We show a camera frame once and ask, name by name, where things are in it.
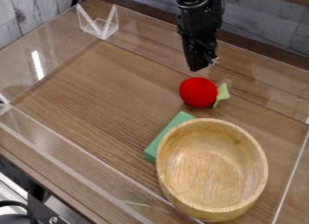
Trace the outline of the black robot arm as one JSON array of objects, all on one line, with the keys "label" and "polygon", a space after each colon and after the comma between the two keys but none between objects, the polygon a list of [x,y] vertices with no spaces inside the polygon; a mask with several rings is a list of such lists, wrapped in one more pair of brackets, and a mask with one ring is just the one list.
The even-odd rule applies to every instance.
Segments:
[{"label": "black robot arm", "polygon": [[222,26],[225,0],[177,0],[178,33],[190,71],[218,64],[217,31]]}]

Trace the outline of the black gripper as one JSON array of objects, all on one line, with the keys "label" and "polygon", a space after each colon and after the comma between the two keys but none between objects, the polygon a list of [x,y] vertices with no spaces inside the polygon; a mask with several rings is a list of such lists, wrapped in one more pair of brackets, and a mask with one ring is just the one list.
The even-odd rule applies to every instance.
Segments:
[{"label": "black gripper", "polygon": [[222,26],[225,0],[178,0],[178,32],[190,71],[218,64],[217,30]]}]

